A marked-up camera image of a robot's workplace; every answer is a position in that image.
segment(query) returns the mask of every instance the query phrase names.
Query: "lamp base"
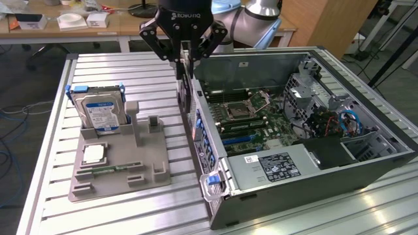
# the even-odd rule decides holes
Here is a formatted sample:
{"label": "lamp base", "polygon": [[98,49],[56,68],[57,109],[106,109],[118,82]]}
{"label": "lamp base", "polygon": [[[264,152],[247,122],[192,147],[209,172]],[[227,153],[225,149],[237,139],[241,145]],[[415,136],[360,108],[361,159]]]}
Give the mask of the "lamp base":
{"label": "lamp base", "polygon": [[145,4],[145,7],[141,4],[134,4],[129,6],[129,8],[133,8],[132,10],[128,10],[128,13],[138,18],[152,18],[156,14],[156,6],[152,4]]}

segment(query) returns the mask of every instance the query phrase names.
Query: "hard drive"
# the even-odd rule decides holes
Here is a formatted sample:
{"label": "hard drive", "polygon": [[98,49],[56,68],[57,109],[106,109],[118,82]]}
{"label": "hard drive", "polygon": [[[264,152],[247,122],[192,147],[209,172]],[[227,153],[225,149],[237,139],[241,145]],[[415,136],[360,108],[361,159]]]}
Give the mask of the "hard drive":
{"label": "hard drive", "polygon": [[78,112],[82,128],[96,130],[97,135],[120,132],[120,125],[129,123],[124,112],[124,86],[65,87],[65,94]]}

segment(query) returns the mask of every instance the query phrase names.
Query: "barcode label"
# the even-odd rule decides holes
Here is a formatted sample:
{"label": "barcode label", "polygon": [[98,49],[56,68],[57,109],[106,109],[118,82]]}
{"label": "barcode label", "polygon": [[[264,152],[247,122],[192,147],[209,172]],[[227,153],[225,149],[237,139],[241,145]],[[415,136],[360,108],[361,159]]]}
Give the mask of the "barcode label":
{"label": "barcode label", "polygon": [[259,161],[259,156],[257,155],[247,156],[244,157],[244,159],[245,159],[245,163],[253,163]]}

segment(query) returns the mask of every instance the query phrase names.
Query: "circuit board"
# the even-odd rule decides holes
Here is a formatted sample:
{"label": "circuit board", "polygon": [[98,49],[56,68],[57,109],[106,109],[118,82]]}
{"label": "circuit board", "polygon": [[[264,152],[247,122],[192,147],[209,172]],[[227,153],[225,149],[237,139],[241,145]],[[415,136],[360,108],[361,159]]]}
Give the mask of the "circuit board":
{"label": "circuit board", "polygon": [[243,101],[208,104],[228,156],[289,146],[297,140],[267,93],[249,94]]}

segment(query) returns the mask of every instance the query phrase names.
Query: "table leg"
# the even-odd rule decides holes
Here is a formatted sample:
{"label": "table leg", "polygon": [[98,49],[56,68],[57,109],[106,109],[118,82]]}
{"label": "table leg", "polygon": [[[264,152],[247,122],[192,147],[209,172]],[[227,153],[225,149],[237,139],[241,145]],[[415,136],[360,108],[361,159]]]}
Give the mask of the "table leg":
{"label": "table leg", "polygon": [[280,38],[280,42],[279,42],[277,47],[288,47],[288,43],[289,43],[289,40],[292,38],[292,35],[293,35],[292,31],[284,32],[284,35]]}
{"label": "table leg", "polygon": [[406,21],[407,21],[407,17],[411,15],[411,13],[415,11],[418,5],[412,6],[411,9],[408,10],[408,12],[403,15],[402,19],[399,20],[397,25],[395,26],[395,28],[392,29],[392,31],[389,32],[389,34],[387,35],[384,42],[381,43],[381,46],[379,47],[379,50],[384,50],[387,45],[389,44],[392,38],[395,37],[395,35],[399,32],[399,29],[403,27]]}
{"label": "table leg", "polygon": [[120,46],[120,52],[130,52],[129,50],[129,36],[118,36],[117,38],[118,46]]}
{"label": "table leg", "polygon": [[384,24],[387,18],[389,17],[392,11],[395,10],[396,6],[397,6],[397,4],[393,3],[393,2],[389,4],[389,6],[388,6],[388,14],[387,14],[387,16],[381,16],[379,22],[377,22],[376,25],[373,26],[373,28],[372,28],[372,30],[371,30],[371,32],[369,32],[369,34],[368,34],[368,36],[367,36],[364,42],[360,44],[360,47],[359,47],[359,50],[360,50],[360,51],[364,51],[364,50],[367,49],[367,46],[368,46],[368,44],[371,43],[371,40],[372,40],[373,37],[376,36],[376,34],[377,34],[377,32],[379,32],[379,30],[380,30],[380,28],[381,28],[381,26],[383,26],[383,24]]}
{"label": "table leg", "polygon": [[411,57],[407,59],[407,61],[403,63],[402,68],[407,70],[407,68],[411,66],[412,62],[418,59],[418,50],[411,55]]}

